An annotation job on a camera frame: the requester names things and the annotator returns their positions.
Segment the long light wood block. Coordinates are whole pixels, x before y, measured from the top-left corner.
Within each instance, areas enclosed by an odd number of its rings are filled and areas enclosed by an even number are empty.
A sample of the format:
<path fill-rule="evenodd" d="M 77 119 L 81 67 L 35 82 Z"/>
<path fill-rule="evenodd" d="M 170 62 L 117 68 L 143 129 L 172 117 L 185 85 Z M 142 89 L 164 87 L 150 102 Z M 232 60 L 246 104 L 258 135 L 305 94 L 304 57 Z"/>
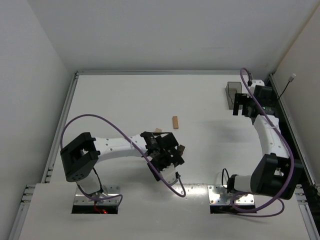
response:
<path fill-rule="evenodd" d="M 179 129 L 179 119 L 177 116 L 172 117 L 172 126 L 174 130 Z"/>

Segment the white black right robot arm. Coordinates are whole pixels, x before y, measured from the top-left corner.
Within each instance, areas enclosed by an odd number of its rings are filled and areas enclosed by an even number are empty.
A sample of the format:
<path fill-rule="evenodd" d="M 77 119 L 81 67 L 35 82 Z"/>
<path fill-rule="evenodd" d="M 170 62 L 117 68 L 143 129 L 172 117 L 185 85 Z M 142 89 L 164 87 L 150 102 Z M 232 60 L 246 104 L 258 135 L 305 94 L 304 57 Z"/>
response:
<path fill-rule="evenodd" d="M 233 174 L 227 181 L 227 192 L 274 197 L 283 189 L 280 198 L 289 200 L 303 172 L 303 165 L 290 158 L 283 143 L 279 114 L 271 99 L 273 89 L 261 80 L 253 80 L 249 89 L 251 93 L 235 94 L 233 115 L 238 115 L 242 106 L 241 114 L 251 119 L 260 141 L 262 159 L 251 175 Z"/>

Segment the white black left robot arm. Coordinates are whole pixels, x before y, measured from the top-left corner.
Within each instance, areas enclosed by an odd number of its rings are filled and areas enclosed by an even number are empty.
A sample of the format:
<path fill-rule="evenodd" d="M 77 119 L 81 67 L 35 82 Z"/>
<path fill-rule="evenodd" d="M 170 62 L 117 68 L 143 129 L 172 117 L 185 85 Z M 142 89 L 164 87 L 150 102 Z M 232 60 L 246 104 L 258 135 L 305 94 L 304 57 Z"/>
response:
<path fill-rule="evenodd" d="M 164 181 L 169 188 L 180 180 L 176 167 L 185 162 L 173 133 L 148 131 L 120 138 L 99 138 L 84 132 L 60 150 L 60 157 L 66 181 L 76 183 L 92 201 L 108 199 L 102 197 L 102 183 L 95 170 L 102 161 L 142 157 L 156 181 Z"/>

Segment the dark wood notched block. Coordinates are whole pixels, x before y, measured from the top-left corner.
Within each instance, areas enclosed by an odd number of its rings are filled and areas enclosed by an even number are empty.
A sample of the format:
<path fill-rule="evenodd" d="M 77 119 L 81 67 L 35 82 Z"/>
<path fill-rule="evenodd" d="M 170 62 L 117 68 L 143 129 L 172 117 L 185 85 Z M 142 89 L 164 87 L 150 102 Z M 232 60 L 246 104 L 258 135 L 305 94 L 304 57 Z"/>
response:
<path fill-rule="evenodd" d="M 181 145 L 181 144 L 177 147 L 177 151 L 178 151 L 180 156 L 183 155 L 185 149 L 186 149 L 186 147 L 184 145 Z"/>

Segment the smoky transparent plastic container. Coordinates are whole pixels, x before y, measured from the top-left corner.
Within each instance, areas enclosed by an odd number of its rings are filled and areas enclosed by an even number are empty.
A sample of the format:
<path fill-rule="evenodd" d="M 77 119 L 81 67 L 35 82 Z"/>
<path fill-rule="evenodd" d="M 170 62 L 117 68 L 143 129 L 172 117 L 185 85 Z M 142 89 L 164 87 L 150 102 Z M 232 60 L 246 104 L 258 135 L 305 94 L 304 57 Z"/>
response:
<path fill-rule="evenodd" d="M 230 110 L 234 109 L 236 94 L 242 93 L 242 83 L 240 81 L 228 81 L 225 87 L 226 99 Z"/>

